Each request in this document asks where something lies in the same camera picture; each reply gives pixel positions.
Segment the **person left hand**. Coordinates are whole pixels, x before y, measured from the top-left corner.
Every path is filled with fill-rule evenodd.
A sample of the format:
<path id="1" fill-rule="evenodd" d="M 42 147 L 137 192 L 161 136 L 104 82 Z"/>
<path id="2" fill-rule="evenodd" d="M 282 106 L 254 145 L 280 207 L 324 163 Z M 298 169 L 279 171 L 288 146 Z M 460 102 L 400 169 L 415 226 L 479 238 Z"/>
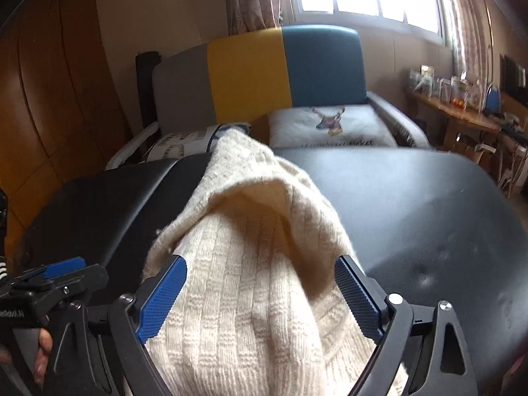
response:
<path id="1" fill-rule="evenodd" d="M 53 339 L 50 333 L 44 328 L 39 330 L 39 348 L 35 357 L 33 367 L 33 378 L 39 387 L 45 380 L 46 370 L 48 367 L 49 356 L 53 347 Z"/>

